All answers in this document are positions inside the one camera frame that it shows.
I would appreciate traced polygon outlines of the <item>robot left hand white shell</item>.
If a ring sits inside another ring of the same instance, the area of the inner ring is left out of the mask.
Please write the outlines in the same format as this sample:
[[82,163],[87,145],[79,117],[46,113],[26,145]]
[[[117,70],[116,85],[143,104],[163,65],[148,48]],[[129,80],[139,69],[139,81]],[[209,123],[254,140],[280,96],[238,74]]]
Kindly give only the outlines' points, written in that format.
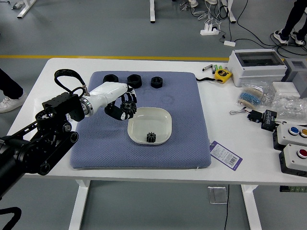
[[95,114],[100,107],[116,120],[133,118],[137,111],[135,90],[126,83],[104,82],[85,96],[87,116]]

